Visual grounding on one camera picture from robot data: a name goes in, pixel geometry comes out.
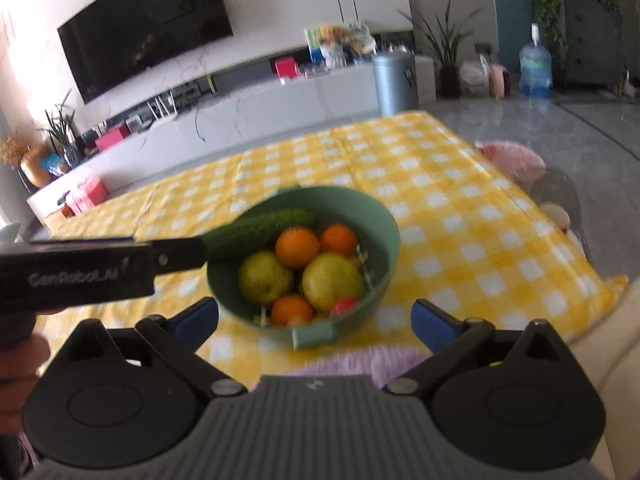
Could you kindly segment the left hand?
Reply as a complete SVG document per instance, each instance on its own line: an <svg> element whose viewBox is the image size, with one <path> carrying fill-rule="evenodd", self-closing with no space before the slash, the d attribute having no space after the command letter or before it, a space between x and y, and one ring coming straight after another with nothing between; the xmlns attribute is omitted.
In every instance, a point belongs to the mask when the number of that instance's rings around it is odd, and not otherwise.
<svg viewBox="0 0 640 480"><path fill-rule="evenodd" d="M32 334L10 350L1 352L0 431L2 436L23 432L22 411L39 380L38 370L50 358L46 337Z"/></svg>

